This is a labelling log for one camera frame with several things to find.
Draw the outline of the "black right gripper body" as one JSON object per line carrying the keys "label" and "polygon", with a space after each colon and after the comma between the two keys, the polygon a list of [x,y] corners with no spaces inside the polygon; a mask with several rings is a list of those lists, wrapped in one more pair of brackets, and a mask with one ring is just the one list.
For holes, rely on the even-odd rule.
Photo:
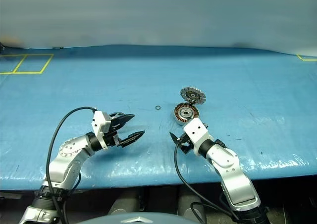
{"label": "black right gripper body", "polygon": [[191,150],[193,150],[193,143],[190,140],[190,137],[186,134],[183,133],[178,139],[177,139],[177,144],[180,146],[180,149],[184,154],[187,154]]}

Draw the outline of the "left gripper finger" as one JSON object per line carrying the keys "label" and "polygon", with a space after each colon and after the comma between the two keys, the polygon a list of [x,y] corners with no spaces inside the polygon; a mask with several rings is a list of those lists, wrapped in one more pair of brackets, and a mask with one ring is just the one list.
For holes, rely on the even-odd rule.
{"label": "left gripper finger", "polygon": [[134,114],[113,113],[112,126],[114,127],[115,130],[119,130],[134,117],[135,117]]}
{"label": "left gripper finger", "polygon": [[128,135],[127,138],[121,140],[119,145],[122,148],[126,147],[126,146],[136,142],[139,138],[141,138],[143,136],[144,133],[145,133],[145,131],[134,132],[134,133]]}

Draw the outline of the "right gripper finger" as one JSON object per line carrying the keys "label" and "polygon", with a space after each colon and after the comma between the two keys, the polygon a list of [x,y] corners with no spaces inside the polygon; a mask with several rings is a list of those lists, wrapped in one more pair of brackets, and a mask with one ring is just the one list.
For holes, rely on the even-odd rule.
{"label": "right gripper finger", "polygon": [[177,137],[174,133],[170,132],[170,137],[176,146],[182,145],[182,136]]}

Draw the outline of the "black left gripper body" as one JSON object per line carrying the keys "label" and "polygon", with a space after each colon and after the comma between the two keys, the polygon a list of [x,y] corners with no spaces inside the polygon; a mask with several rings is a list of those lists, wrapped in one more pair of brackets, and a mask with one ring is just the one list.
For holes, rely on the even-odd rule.
{"label": "black left gripper body", "polygon": [[103,149],[114,146],[117,131],[123,127],[122,112],[114,112],[111,114],[103,113]]}

